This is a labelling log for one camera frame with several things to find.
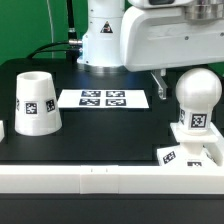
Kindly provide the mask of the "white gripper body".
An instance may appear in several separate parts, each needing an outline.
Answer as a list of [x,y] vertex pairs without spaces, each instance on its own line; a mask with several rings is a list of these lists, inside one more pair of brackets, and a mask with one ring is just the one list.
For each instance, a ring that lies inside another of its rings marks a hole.
[[120,52],[130,71],[224,61],[224,0],[128,0]]

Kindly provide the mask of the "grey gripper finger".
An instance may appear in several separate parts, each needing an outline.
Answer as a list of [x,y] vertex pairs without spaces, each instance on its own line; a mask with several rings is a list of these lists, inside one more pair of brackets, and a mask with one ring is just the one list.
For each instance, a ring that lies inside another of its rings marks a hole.
[[167,84],[164,81],[164,77],[166,76],[166,70],[165,69],[152,70],[151,75],[158,85],[158,96],[160,97],[161,100],[166,100]]

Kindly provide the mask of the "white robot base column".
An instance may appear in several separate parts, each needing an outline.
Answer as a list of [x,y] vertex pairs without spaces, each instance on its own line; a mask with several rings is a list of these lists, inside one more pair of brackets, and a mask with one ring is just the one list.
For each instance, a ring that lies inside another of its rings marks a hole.
[[88,0],[88,29],[82,37],[78,66],[90,72],[124,70],[120,59],[121,23],[125,0]]

